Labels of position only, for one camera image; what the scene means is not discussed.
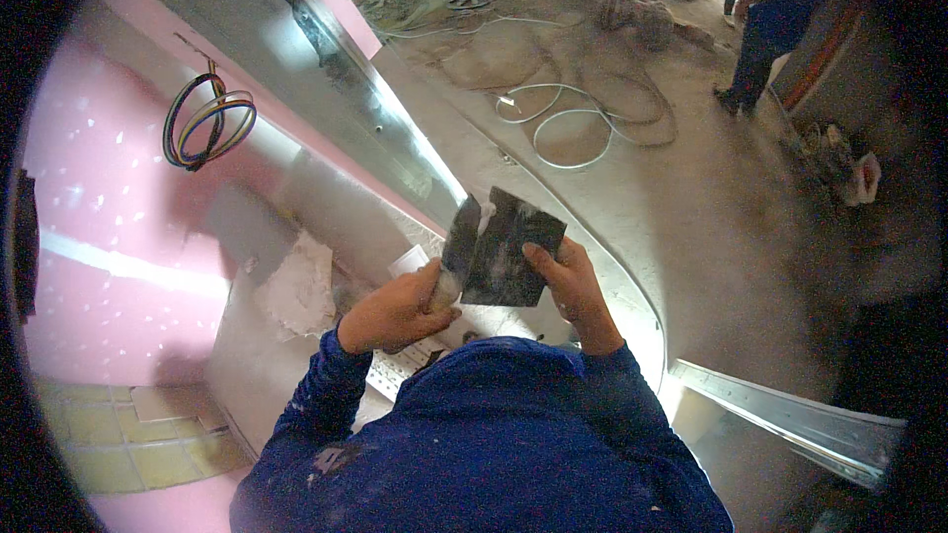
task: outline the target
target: right hand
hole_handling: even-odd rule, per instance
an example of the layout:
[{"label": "right hand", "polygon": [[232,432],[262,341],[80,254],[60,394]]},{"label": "right hand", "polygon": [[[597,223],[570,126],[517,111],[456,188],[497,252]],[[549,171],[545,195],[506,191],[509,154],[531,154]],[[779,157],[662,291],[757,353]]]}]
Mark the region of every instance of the right hand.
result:
[{"label": "right hand", "polygon": [[556,259],[533,243],[523,246],[523,255],[546,279],[559,314],[575,326],[583,352],[596,356],[622,347],[625,340],[612,322],[593,263],[583,246],[563,237]]},{"label": "right hand", "polygon": [[440,274],[441,260],[435,257],[427,266],[398,276],[356,303],[339,322],[339,345],[350,354],[376,349],[394,354],[446,329],[461,317],[461,310],[450,305],[430,309]]}]

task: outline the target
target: metal track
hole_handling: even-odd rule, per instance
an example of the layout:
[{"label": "metal track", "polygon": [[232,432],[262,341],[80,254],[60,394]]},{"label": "metal track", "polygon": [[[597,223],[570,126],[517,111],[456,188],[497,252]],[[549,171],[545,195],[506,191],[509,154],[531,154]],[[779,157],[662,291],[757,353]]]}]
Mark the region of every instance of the metal track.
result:
[{"label": "metal track", "polygon": [[395,403],[395,396],[398,395],[398,390],[405,379],[425,366],[432,352],[437,350],[449,350],[449,348],[432,338],[426,338],[410,345],[398,354],[385,354],[375,350],[372,366],[365,377],[365,382]]},{"label": "metal track", "polygon": [[795,453],[879,491],[906,421],[851,412],[675,361],[669,374],[689,389],[797,445]]}]

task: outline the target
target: power cord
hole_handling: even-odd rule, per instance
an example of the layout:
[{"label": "power cord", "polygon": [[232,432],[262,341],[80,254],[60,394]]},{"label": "power cord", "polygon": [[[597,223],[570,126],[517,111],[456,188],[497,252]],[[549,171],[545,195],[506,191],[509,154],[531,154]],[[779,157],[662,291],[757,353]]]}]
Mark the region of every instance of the power cord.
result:
[{"label": "power cord", "polygon": [[[162,132],[162,147],[165,151],[165,159],[175,167],[181,167],[185,171],[197,171],[208,162],[223,157],[231,149],[237,147],[243,142],[254,123],[257,121],[257,108],[253,104],[253,96],[245,90],[232,90],[227,92],[224,81],[217,75],[217,66],[213,60],[207,60],[208,72],[197,76],[188,83],[181,92],[177,94],[172,102],[168,117],[165,118],[165,127]],[[178,113],[184,101],[204,83],[210,82],[211,89],[214,91],[214,98],[201,106],[195,115],[188,120],[187,124],[181,128],[181,133],[177,140],[174,139],[174,122],[177,120]],[[246,113],[243,114],[243,120],[237,126],[237,129],[230,138],[220,142],[221,134],[224,132],[225,116],[224,112],[235,108],[243,108]],[[203,151],[190,154],[185,150],[188,138],[196,130],[197,126],[203,124],[208,118],[214,118],[214,126],[210,130],[210,136],[207,138],[207,147]]]},{"label": "power cord", "polygon": [[[672,134],[670,138],[661,143],[643,144],[636,141],[634,138],[630,136],[626,136],[625,134],[622,133],[621,130],[619,130],[619,128],[616,126],[616,122],[620,122],[624,124],[634,124],[634,125],[655,124],[666,116],[666,113],[670,110],[670,105],[668,101],[665,99],[665,96],[662,94],[662,92],[658,90],[657,87],[654,86],[654,83],[644,82],[644,81],[640,81],[634,78],[628,78],[628,77],[616,75],[616,74],[613,74],[613,75],[622,79],[622,81],[626,83],[627,85],[637,85],[638,87],[645,89],[646,94],[648,94],[651,97],[651,99],[655,102],[655,104],[658,106],[659,112],[656,115],[653,115],[645,119],[635,119],[627,115],[620,115],[618,113],[609,112],[608,110],[606,110],[605,106],[603,106],[599,102],[598,99],[590,95],[585,90],[579,89],[577,87],[573,87],[572,85],[565,85],[563,83],[539,83],[536,85],[522,85],[520,87],[515,87],[514,89],[508,90],[503,95],[492,95],[493,97],[497,99],[497,102],[494,105],[494,111],[507,124],[525,124],[527,122],[530,122],[531,120],[535,120],[539,118],[539,116],[543,115],[544,113],[547,113],[553,107],[553,105],[559,100],[559,98],[563,95],[564,89],[575,91],[579,93],[580,95],[584,96],[587,100],[589,100],[592,103],[594,109],[580,108],[580,109],[563,110],[562,112],[554,113],[550,115],[549,117],[547,117],[542,122],[540,122],[539,125],[537,126],[537,129],[534,130],[533,140],[531,141],[531,145],[533,146],[534,153],[536,153],[537,158],[539,160],[542,160],[546,164],[550,165],[551,167],[556,167],[557,169],[579,169],[582,167],[589,166],[593,164],[594,162],[597,162],[598,160],[602,159],[603,157],[606,156],[606,151],[609,150],[609,145],[611,143],[613,135],[617,135],[621,138],[624,138],[628,142],[634,144],[636,147],[660,147],[663,145],[669,145],[673,143],[675,139],[677,138],[677,127],[675,127],[674,124],[672,125]],[[526,118],[520,118],[520,119],[515,119],[515,120],[505,118],[504,114],[501,113],[501,105],[507,106],[509,108],[516,108],[516,110],[520,112],[519,107],[516,105],[515,99],[511,97],[511,95],[513,95],[514,93],[517,93],[522,90],[541,89],[545,87],[556,87],[557,91],[556,91],[556,95],[553,97],[553,100],[551,100],[550,103],[548,103],[539,112],[534,113],[533,115],[530,115]],[[540,130],[542,130],[543,127],[547,123],[549,123],[551,120],[559,116],[575,114],[575,113],[596,113],[603,119],[604,122],[606,122],[606,124],[609,125],[609,136],[606,138],[606,145],[603,147],[602,151],[600,151],[597,155],[595,155],[590,160],[586,160],[586,161],[575,163],[575,164],[560,164],[543,157],[543,155],[541,155],[539,152],[539,148],[537,147],[537,142],[539,141]]]}]

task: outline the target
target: concrete floor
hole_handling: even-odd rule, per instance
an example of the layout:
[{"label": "concrete floor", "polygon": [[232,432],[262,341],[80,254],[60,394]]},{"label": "concrete floor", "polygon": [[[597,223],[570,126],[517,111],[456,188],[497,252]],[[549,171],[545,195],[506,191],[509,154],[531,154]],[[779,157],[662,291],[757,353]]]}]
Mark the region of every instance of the concrete floor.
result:
[{"label": "concrete floor", "polygon": [[[827,400],[835,372],[826,350],[832,350],[832,326],[848,301],[847,259],[839,254],[847,251],[845,227],[820,220],[830,206],[814,195],[780,146],[787,126],[776,101],[765,95],[751,120],[729,118],[713,101],[712,83],[727,85],[736,61],[723,44],[739,41],[720,23],[721,0],[671,5],[676,15],[686,12],[696,23],[717,20],[708,25],[718,37],[716,53],[677,38],[666,51],[648,53],[630,30],[603,34],[587,22],[589,1],[499,1],[495,14],[568,26],[503,21],[473,36],[397,39],[373,64],[466,187],[498,184],[556,214],[559,205],[540,182],[578,211],[581,223],[601,237],[655,303],[670,359]],[[465,28],[479,24],[466,22]],[[615,74],[647,75],[670,102],[671,115],[630,134],[657,143],[675,136],[677,126],[673,144],[640,148],[613,139],[606,156],[591,166],[553,168],[531,147],[536,123],[505,124],[487,95],[559,81],[581,86],[630,116],[654,113],[645,93],[624,86]],[[518,104],[527,113],[543,99]],[[544,148],[545,155],[589,158],[602,148],[605,124],[592,115],[579,118],[553,124],[549,136],[555,144]],[[634,329],[623,325],[633,351],[654,368],[655,334],[643,328],[643,297],[618,264],[576,231],[576,219],[564,220],[590,249],[610,308],[623,310],[618,323],[635,322]],[[723,411],[695,394],[682,397],[670,381],[660,397],[739,530],[775,527],[783,508],[821,475],[819,469],[776,437],[723,418]]]}]

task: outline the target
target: plaster debris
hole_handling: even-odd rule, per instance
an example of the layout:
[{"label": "plaster debris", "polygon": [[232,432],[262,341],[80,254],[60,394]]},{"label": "plaster debris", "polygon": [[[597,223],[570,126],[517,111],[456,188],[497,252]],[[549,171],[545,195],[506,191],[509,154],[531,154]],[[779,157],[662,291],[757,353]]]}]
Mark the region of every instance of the plaster debris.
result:
[{"label": "plaster debris", "polygon": [[279,340],[322,333],[333,326],[333,251],[301,231],[293,250],[254,292],[257,305],[289,333]]}]

